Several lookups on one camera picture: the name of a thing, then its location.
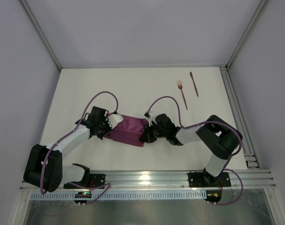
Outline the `purple satin napkin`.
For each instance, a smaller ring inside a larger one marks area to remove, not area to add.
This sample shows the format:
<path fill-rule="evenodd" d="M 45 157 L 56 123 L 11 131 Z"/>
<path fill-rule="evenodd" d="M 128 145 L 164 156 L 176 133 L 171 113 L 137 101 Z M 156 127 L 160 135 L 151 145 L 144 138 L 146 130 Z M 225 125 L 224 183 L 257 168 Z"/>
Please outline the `purple satin napkin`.
<path fill-rule="evenodd" d="M 122 117 L 123 121 L 110 131 L 105 138 L 120 143 L 143 147 L 144 142 L 139 139 L 144 132 L 144 126 L 147 124 L 147 120 L 126 115 L 122 115 Z"/>

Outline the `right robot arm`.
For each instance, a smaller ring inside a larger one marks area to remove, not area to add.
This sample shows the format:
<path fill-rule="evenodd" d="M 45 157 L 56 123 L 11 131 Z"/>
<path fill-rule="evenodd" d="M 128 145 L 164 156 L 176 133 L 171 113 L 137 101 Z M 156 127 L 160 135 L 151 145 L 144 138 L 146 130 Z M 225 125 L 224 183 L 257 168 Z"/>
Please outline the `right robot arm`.
<path fill-rule="evenodd" d="M 173 146 L 202 141 L 211 151 L 211 157 L 201 173 L 200 183 L 212 187 L 221 183 L 221 174 L 234 155 L 242 147 L 242 134 L 216 115 L 189 128 L 177 127 L 166 114 L 157 115 L 144 125 L 139 138 L 143 143 L 166 139 Z"/>

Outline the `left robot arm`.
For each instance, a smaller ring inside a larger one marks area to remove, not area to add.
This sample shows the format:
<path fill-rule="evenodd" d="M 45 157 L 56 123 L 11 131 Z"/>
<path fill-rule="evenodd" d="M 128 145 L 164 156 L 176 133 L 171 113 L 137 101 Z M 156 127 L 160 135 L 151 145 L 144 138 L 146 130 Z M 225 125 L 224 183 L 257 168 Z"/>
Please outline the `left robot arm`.
<path fill-rule="evenodd" d="M 90 169 L 78 163 L 63 166 L 63 160 L 92 136 L 102 139 L 120 121 L 119 115 L 109 114 L 108 110 L 94 106 L 90 113 L 85 113 L 76 121 L 72 131 L 58 141 L 32 147 L 23 175 L 24 182 L 39 187 L 42 194 L 55 191 L 61 184 L 65 188 L 90 188 Z"/>

